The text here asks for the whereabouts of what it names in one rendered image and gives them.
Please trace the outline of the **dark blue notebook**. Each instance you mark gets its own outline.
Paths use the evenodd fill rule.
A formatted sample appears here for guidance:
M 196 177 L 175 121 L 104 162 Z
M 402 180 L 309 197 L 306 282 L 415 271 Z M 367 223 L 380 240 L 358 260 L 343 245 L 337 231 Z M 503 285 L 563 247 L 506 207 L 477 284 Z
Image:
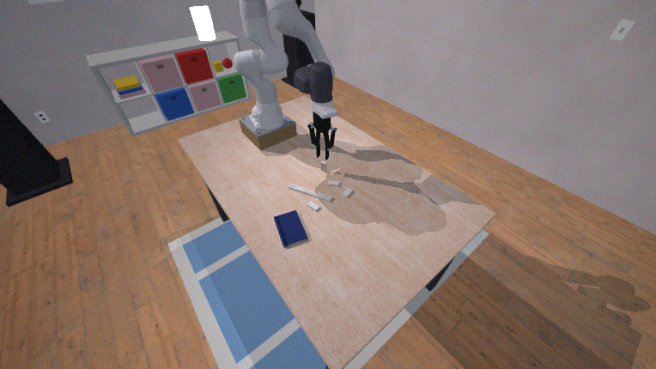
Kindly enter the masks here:
M 274 217 L 283 248 L 308 240 L 296 210 Z

